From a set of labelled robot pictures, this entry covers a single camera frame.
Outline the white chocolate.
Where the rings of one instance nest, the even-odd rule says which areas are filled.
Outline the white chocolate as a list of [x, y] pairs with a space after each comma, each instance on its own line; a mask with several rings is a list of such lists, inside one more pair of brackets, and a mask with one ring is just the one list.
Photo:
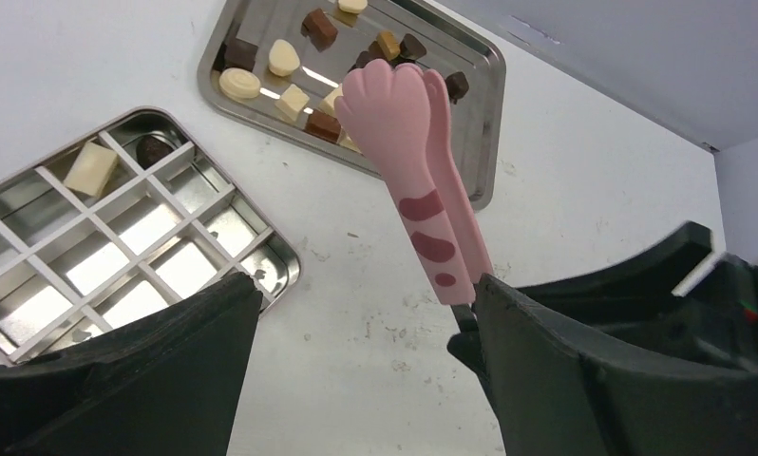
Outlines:
[[116, 169], [119, 158], [114, 150], [87, 142], [68, 170], [63, 184], [72, 191], [98, 198]]

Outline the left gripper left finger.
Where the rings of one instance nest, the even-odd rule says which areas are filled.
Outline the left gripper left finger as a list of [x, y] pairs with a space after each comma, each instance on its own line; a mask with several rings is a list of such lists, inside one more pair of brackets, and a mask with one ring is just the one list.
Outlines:
[[223, 455], [262, 303], [243, 273], [86, 342], [0, 366], [0, 455]]

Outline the pink cat paw tongs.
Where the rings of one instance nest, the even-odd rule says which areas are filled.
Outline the pink cat paw tongs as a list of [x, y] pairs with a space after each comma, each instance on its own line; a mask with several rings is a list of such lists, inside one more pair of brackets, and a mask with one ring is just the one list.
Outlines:
[[451, 153], [444, 78], [372, 60], [342, 87], [336, 117], [384, 180], [439, 302], [472, 303], [492, 264]]

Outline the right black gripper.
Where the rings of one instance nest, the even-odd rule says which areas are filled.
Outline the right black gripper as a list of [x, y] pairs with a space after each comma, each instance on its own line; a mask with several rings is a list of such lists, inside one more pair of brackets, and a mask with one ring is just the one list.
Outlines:
[[686, 221], [617, 264], [519, 290], [586, 325], [608, 325], [607, 334], [639, 348], [758, 371], [756, 268], [725, 254], [686, 295], [673, 293], [711, 252], [711, 230]]

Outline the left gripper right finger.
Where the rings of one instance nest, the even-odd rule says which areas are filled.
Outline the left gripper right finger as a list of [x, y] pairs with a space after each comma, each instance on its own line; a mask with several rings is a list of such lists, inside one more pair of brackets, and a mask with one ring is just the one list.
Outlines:
[[508, 454], [758, 455], [758, 371], [639, 348], [491, 275], [476, 292], [476, 330], [448, 348]]

